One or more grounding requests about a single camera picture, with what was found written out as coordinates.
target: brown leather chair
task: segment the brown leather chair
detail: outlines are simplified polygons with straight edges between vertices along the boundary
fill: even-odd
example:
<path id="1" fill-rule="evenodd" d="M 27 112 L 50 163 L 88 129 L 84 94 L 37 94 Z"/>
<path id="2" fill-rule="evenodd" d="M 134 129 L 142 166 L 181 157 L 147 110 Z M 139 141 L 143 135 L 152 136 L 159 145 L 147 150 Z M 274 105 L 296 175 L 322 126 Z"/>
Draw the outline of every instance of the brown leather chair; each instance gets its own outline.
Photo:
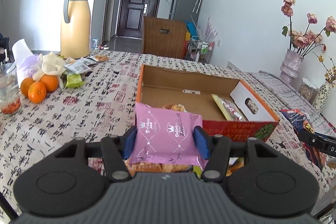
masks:
<path id="1" fill-rule="evenodd" d="M 142 52 L 183 59 L 185 34 L 182 21 L 143 17 Z"/>

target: pink snack package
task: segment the pink snack package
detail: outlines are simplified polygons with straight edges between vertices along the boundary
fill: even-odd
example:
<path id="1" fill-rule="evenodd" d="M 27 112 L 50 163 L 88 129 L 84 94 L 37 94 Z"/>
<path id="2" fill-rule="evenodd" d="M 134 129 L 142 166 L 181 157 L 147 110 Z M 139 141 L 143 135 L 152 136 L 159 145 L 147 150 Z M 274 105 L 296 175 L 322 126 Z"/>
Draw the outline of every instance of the pink snack package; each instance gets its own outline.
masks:
<path id="1" fill-rule="evenodd" d="M 205 167 L 196 148 L 193 130 L 202 126 L 202 116 L 142 103 L 135 104 L 137 135 L 130 164 L 186 164 Z"/>

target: green leaf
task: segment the green leaf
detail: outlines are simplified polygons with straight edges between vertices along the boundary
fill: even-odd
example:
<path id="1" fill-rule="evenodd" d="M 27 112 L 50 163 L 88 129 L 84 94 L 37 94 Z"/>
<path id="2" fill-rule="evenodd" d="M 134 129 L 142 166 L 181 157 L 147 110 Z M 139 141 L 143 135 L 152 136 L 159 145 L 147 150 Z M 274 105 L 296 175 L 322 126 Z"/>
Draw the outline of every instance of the green leaf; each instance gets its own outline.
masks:
<path id="1" fill-rule="evenodd" d="M 265 125 L 264 127 L 260 128 L 257 133 L 254 135 L 255 138 L 259 140 L 263 140 L 271 135 L 274 130 L 274 125 L 271 123 Z"/>
<path id="2" fill-rule="evenodd" d="M 283 29 L 282 35 L 286 36 L 287 33 L 288 33 L 288 27 L 287 26 L 283 26 L 282 29 Z"/>

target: dark brown door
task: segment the dark brown door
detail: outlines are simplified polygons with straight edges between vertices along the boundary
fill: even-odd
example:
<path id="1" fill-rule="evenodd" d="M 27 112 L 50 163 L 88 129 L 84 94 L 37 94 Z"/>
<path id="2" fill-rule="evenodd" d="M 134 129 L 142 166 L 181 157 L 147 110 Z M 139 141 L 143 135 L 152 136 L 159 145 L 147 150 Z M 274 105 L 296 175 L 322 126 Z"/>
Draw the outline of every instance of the dark brown door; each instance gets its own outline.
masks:
<path id="1" fill-rule="evenodd" d="M 122 0 L 118 36 L 142 38 L 142 17 L 156 17 L 160 0 Z"/>

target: metal screw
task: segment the metal screw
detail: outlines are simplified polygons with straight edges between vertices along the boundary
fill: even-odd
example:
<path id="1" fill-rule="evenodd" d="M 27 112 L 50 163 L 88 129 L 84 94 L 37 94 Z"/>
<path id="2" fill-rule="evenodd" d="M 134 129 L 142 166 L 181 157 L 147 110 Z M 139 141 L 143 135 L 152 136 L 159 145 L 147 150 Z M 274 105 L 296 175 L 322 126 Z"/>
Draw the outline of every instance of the metal screw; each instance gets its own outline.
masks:
<path id="1" fill-rule="evenodd" d="M 219 173 L 216 170 L 207 170 L 203 174 L 207 179 L 218 179 L 221 176 L 221 173 Z"/>
<path id="2" fill-rule="evenodd" d="M 112 174 L 112 178 L 116 180 L 123 180 L 128 177 L 128 173 L 125 171 L 116 171 Z"/>

